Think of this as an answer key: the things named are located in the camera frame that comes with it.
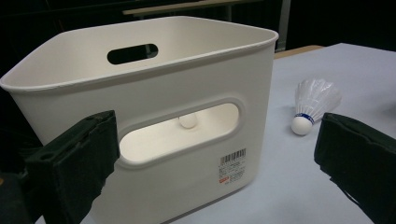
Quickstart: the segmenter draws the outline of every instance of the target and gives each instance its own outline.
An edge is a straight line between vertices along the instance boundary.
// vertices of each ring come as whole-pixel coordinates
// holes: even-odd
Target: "white plastic bin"
[[[161,223],[256,175],[277,37],[189,17],[81,29],[37,48],[1,87],[43,144],[84,117],[115,110],[121,158],[91,216]],[[151,55],[111,61],[111,52],[133,46]]]

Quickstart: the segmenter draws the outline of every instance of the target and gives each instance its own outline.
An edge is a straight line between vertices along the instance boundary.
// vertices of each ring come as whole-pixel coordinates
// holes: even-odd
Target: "bin rim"
[[[253,27],[253,26],[248,26],[248,25],[244,25],[244,24],[235,24],[235,25],[264,30],[266,32],[271,33],[273,36],[271,38],[268,38],[266,40],[263,40],[261,42],[257,42],[254,44],[248,44],[248,45],[238,46],[238,47],[229,48],[229,49],[214,50],[214,51],[210,51],[208,53],[198,54],[198,55],[194,55],[194,56],[190,56],[190,57],[186,57],[186,58],[182,58],[182,59],[171,60],[171,61],[164,62],[164,63],[155,63],[155,64],[151,64],[151,65],[141,66],[138,68],[127,69],[122,72],[106,73],[106,74],[103,74],[103,75],[97,76],[97,77],[77,78],[77,79],[70,80],[70,81],[63,81],[63,82],[59,82],[59,83],[52,83],[52,84],[38,85],[38,86],[8,85],[6,82],[6,79],[8,77],[12,76],[13,71],[16,69],[16,67],[19,64],[24,63],[24,61],[27,60],[30,55],[34,54],[35,51],[38,48],[40,48],[40,47],[38,47],[37,49],[35,49],[31,53],[29,53],[25,58],[23,58],[19,63],[17,63],[14,67],[12,67],[7,73],[5,73],[0,78],[0,87],[8,92],[19,92],[19,93],[32,92],[32,91],[51,91],[51,90],[60,89],[60,88],[62,88],[62,89],[63,88],[72,88],[72,87],[76,87],[76,86],[80,86],[80,85],[89,85],[89,84],[93,84],[93,83],[109,81],[112,79],[118,79],[118,78],[123,78],[123,77],[128,77],[128,76],[135,76],[135,75],[141,74],[141,73],[146,73],[146,72],[164,69],[164,68],[168,68],[168,67],[172,67],[172,66],[182,65],[183,63],[194,63],[194,62],[199,62],[201,60],[206,60],[206,59],[211,59],[211,58],[216,58],[216,57],[221,57],[221,56],[226,56],[226,55],[232,55],[232,54],[242,52],[242,51],[263,49],[263,48],[266,48],[272,44],[275,44],[275,42],[279,38],[279,34],[276,31],[273,31],[270,29],[265,29],[265,28],[261,28],[261,27]]]

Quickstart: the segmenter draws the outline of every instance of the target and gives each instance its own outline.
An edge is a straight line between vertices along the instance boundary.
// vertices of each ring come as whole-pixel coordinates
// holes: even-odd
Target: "shuttlecock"
[[[291,129],[299,135],[308,134],[325,112],[340,105],[341,98],[340,91],[332,82],[315,78],[300,82],[295,92],[296,115]]]

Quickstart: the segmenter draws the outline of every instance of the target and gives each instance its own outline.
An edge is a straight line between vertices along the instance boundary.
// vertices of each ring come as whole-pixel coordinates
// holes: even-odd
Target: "shuttlecock feather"
[[[341,103],[341,93],[332,82],[309,78],[300,82],[295,92],[296,115],[291,129],[306,135],[312,125],[323,117],[325,112],[335,109]]]

